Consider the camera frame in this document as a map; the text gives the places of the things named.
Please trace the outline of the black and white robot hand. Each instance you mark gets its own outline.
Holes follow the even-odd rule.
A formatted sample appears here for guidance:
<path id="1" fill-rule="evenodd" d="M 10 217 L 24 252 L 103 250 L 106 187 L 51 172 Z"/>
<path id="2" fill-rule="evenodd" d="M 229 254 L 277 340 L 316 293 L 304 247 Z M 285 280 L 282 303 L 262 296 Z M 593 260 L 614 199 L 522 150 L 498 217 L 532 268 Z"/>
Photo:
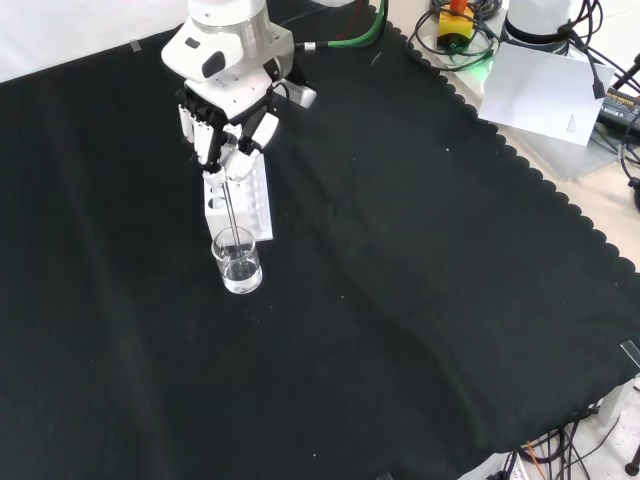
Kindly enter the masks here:
<path id="1" fill-rule="evenodd" d="M 279 124 L 273 90 L 271 77 L 258 69 L 204 83 L 186 80 L 176 92 L 183 140 L 209 186 L 242 182 L 264 157 Z"/>

